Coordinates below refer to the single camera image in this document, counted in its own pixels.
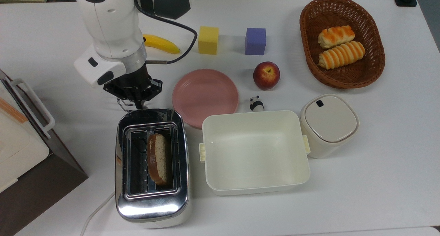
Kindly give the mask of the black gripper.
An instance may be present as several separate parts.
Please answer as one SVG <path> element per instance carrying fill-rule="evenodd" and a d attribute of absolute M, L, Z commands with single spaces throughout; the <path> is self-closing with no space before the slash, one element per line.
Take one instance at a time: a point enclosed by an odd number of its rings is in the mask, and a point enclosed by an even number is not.
<path fill-rule="evenodd" d="M 161 80 L 150 79 L 146 66 L 142 66 L 135 72 L 114 79 L 113 83 L 106 83 L 103 89 L 117 97 L 122 109 L 143 109 L 144 101 L 152 100 L 162 91 L 162 84 Z"/>

